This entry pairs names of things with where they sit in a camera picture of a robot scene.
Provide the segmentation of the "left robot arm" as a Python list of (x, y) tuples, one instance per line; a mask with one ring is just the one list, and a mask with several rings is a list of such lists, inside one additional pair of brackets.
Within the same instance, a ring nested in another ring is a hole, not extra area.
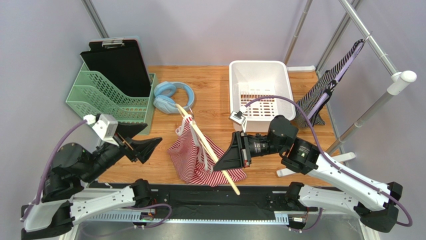
[(60, 140), (43, 171), (34, 200), (21, 207), (21, 239), (57, 237), (79, 223), (119, 208), (141, 209), (154, 197), (148, 181), (134, 183), (110, 194), (88, 200), (73, 197), (93, 183), (120, 159), (145, 163), (162, 141), (161, 137), (136, 140), (145, 123), (113, 123), (112, 131), (102, 137), (102, 144), (88, 151), (78, 143)]

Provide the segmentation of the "red white striped tank top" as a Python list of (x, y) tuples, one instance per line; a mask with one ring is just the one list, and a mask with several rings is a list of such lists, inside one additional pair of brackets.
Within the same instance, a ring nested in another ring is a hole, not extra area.
[(203, 148), (192, 126), (193, 119), (186, 115), (175, 132), (177, 140), (167, 150), (178, 177), (190, 185), (216, 187), (228, 184), (220, 171), (213, 171), (215, 162)]

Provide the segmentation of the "black white striped tank top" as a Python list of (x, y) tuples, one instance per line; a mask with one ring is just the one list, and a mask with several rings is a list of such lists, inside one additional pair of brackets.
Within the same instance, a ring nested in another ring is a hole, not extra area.
[[(323, 94), (322, 92), (324, 90), (324, 87), (327, 85), (327, 81), (329, 80), (329, 77), (332, 77), (331, 75), (329, 75), (329, 74), (332, 73), (332, 71), (329, 71), (329, 70), (325, 71), (324, 74), (317, 81), (317, 83), (299, 101), (297, 101), (297, 105), (301, 109), (297, 109), (296, 110), (296, 117), (295, 117), (294, 121), (295, 121), (295, 123), (297, 124), (297, 126), (299, 128), (307, 128), (308, 127), (308, 121), (303, 117), (302, 113), (305, 113), (306, 116), (308, 116), (308, 114), (310, 113), (310, 111), (313, 109), (313, 106), (316, 104), (316, 102), (318, 101), (318, 99)], [(315, 119), (315, 123), (314, 124), (311, 123), (313, 126), (315, 126), (315, 125), (324, 126), (326, 124), (326, 122), (320, 116), (320, 111), (319, 111), (318, 116)]]

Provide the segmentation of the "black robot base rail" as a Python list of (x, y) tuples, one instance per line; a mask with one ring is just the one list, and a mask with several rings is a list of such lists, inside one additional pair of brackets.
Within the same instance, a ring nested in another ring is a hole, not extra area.
[(125, 207), (103, 210), (90, 216), (90, 221), (129, 222), (136, 225), (157, 223), (188, 224), (261, 224), (301, 227), (297, 218), (313, 219), (317, 207), (304, 207), (290, 201), (288, 186), (240, 186), (240, 195), (228, 186), (151, 184), (149, 209)]

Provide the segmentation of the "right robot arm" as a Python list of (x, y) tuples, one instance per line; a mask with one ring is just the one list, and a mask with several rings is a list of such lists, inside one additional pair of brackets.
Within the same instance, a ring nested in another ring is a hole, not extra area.
[(334, 190), (328, 190), (292, 182), (286, 194), (288, 202), (352, 215), (373, 230), (390, 232), (397, 224), (396, 202), (402, 195), (402, 186), (368, 178), (321, 153), (317, 146), (298, 138), (297, 134), (298, 129), (283, 115), (271, 120), (266, 135), (235, 131), (229, 148), (213, 169), (242, 169), (255, 157), (279, 154), (281, 163), (292, 172), (334, 186)]

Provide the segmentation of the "lavender hanger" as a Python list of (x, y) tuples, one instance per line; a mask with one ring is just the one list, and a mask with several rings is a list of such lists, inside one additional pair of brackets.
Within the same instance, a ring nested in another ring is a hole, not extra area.
[(352, 46), (351, 50), (345, 55), (345, 57), (342, 58), (332, 69), (329, 70), (329, 72), (332, 71), (332, 73), (329, 73), (331, 77), (329, 77), (329, 80), (326, 82), (327, 85), (323, 87), (324, 90), (322, 91), (321, 97), (318, 99), (312, 110), (307, 115), (312, 124), (315, 124), (315, 120), (320, 110), (330, 100), (337, 84), (342, 80), (346, 71), (349, 69), (349, 67), (351, 66), (355, 58), (358, 56), (358, 54), (364, 47), (365, 43), (369, 40), (371, 35), (372, 34), (370, 33), (365, 39), (360, 39), (356, 41)]

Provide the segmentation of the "cream hanger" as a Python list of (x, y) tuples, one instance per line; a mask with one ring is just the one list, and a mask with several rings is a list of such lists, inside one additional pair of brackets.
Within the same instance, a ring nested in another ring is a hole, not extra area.
[[(186, 116), (189, 116), (190, 114), (179, 104), (175, 104), (176, 108), (178, 109), (180, 115), (185, 118)], [(194, 117), (191, 115), (191, 125), (192, 128), (197, 136), (197, 140), (199, 140), (201, 142), (201, 145), (203, 147), (203, 149), (208, 153), (208, 155), (211, 157), (211, 159), (214, 161), (214, 163), (216, 164), (219, 159), (217, 157), (217, 155), (215, 154), (214, 150), (212, 149), (212, 147), (210, 146), (208, 140), (206, 139), (206, 137), (204, 136), (204, 134), (202, 133), (202, 131), (199, 129), (199, 127), (197, 126), (197, 124), (195, 123), (195, 119)], [(228, 183), (230, 184), (230, 186), (232, 187), (232, 189), (234, 190), (234, 192), (239, 196), (240, 190), (238, 189), (237, 185), (235, 184), (235, 182), (232, 180), (231, 176), (229, 175), (227, 170), (221, 170), (222, 175), (226, 178), (226, 180), (228, 181)]]

